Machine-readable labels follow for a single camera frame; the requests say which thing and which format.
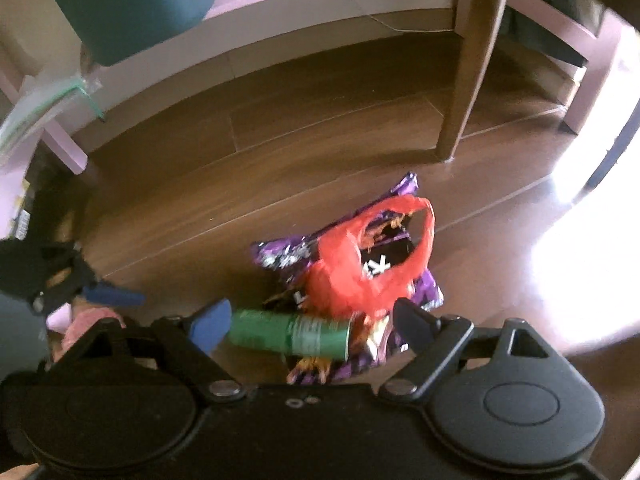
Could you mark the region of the green can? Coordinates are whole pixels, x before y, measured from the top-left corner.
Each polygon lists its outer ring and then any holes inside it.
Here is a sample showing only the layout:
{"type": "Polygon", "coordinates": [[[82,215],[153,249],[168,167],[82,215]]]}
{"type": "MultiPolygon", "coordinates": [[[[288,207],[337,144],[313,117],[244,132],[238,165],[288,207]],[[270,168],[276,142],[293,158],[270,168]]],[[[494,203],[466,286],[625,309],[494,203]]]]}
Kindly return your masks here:
{"type": "Polygon", "coordinates": [[[318,356],[345,361],[349,355],[350,323],[303,314],[242,310],[232,314],[232,344],[286,356],[318,356]]]}

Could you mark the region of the purple snack bag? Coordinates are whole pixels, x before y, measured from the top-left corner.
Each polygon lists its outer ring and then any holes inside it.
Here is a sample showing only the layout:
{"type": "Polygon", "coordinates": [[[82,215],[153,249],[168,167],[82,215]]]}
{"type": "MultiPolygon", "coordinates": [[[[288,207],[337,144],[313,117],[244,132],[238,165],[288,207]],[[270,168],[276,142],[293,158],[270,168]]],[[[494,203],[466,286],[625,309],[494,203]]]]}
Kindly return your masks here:
{"type": "Polygon", "coordinates": [[[402,346],[392,322],[395,302],[410,299],[427,311],[442,305],[428,268],[435,213],[419,192],[418,177],[408,172],[372,203],[316,232],[252,245],[256,266],[280,286],[265,309],[350,325],[344,358],[288,356],[288,384],[340,382],[383,364],[402,346]]]}

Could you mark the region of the pink white desk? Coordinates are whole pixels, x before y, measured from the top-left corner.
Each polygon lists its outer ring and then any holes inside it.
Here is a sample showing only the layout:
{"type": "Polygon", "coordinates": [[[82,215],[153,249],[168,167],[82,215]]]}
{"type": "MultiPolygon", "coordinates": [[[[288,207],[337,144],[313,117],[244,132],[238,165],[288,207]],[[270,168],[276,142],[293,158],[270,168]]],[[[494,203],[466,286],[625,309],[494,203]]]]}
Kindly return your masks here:
{"type": "Polygon", "coordinates": [[[43,144],[75,174],[88,155],[145,119],[215,84],[298,56],[395,32],[397,12],[468,13],[469,0],[216,0],[204,21],[184,34],[96,71],[94,119],[81,99],[47,122],[10,158],[1,203],[22,187],[27,159],[43,144]]]}

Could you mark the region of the red plastic bag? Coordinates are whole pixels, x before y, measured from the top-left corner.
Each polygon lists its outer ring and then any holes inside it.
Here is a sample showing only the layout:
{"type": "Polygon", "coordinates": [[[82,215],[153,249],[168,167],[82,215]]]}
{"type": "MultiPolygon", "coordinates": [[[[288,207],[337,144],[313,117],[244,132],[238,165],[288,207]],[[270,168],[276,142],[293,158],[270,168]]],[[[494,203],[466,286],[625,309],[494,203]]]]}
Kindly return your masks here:
{"type": "Polygon", "coordinates": [[[363,314],[372,320],[384,318],[399,298],[413,294],[413,283],[430,262],[435,236],[435,213],[424,197],[403,195],[382,200],[355,218],[340,223],[320,236],[318,260],[306,273],[307,306],[322,318],[348,320],[363,314]],[[401,263],[362,260],[367,227],[384,212],[410,216],[425,214],[419,244],[401,263]]]}

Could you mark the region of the red knitted slipper left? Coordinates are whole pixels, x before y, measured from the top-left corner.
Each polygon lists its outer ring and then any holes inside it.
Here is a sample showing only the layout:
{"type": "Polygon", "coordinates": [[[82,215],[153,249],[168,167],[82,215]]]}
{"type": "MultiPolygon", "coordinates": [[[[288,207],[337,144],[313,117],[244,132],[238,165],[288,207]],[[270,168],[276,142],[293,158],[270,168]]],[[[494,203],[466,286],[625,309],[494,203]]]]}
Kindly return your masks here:
{"type": "Polygon", "coordinates": [[[124,319],[107,307],[96,307],[73,313],[66,309],[66,318],[55,313],[54,323],[47,322],[50,333],[51,363],[58,362],[85,333],[102,320],[115,320],[119,326],[126,327],[124,319]]]}

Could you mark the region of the wooden chair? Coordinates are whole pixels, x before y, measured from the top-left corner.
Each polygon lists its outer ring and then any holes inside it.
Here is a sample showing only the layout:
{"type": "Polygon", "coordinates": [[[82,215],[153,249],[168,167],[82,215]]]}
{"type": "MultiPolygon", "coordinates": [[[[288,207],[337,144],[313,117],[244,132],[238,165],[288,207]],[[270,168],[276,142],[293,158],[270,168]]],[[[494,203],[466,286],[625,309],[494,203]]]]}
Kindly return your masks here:
{"type": "Polygon", "coordinates": [[[470,0],[454,88],[435,148],[442,162],[454,158],[494,50],[506,0],[470,0]]]}

